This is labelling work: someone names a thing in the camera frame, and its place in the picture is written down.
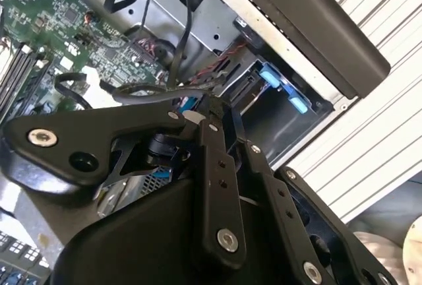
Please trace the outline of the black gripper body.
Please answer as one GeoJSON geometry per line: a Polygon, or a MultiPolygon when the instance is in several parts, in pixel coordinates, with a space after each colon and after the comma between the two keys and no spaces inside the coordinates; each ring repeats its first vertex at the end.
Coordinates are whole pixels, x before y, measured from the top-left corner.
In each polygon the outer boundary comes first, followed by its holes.
{"type": "Polygon", "coordinates": [[[182,179],[79,232],[52,284],[297,284],[259,207],[235,180],[182,179]]]}

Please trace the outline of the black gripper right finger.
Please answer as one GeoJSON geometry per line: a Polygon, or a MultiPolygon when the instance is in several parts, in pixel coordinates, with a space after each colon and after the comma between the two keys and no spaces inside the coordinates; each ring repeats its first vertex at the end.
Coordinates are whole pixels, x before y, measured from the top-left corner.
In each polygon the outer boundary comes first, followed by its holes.
{"type": "Polygon", "coordinates": [[[225,108],[224,131],[240,172],[242,196],[264,219],[260,250],[285,284],[396,284],[357,236],[293,169],[272,171],[246,138],[240,113],[225,108]]]}

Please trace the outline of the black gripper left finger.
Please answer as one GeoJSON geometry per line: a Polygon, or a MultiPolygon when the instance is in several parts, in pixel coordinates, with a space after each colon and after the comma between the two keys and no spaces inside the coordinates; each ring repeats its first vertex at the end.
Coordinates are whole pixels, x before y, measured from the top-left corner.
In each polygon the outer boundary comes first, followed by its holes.
{"type": "Polygon", "coordinates": [[[29,115],[1,129],[1,171],[67,207],[159,166],[189,172],[198,187],[194,255],[199,263],[237,270],[246,258],[236,177],[246,142],[241,116],[211,96],[200,103],[198,121],[169,100],[29,115]]]}

